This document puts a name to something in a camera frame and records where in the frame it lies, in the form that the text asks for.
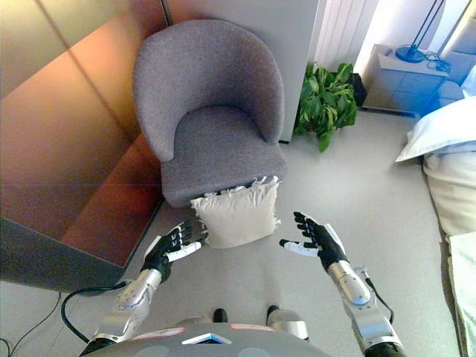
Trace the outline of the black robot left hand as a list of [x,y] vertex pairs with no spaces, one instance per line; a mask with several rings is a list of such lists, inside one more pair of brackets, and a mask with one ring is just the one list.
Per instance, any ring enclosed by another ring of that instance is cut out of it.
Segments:
[[167,234],[158,235],[144,255],[144,264],[141,270],[156,270],[161,274],[164,283],[171,274],[174,261],[182,259],[198,251],[202,240],[192,241],[193,227],[190,220],[181,222]]

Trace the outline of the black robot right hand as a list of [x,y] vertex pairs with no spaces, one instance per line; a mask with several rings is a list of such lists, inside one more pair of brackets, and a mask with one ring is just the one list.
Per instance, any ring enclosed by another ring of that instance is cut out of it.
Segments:
[[331,224],[316,222],[311,216],[300,211],[295,211],[293,215],[297,229],[311,241],[298,242],[281,239],[279,245],[282,248],[306,257],[318,257],[325,271],[328,271],[333,263],[341,260],[349,262],[344,246]]

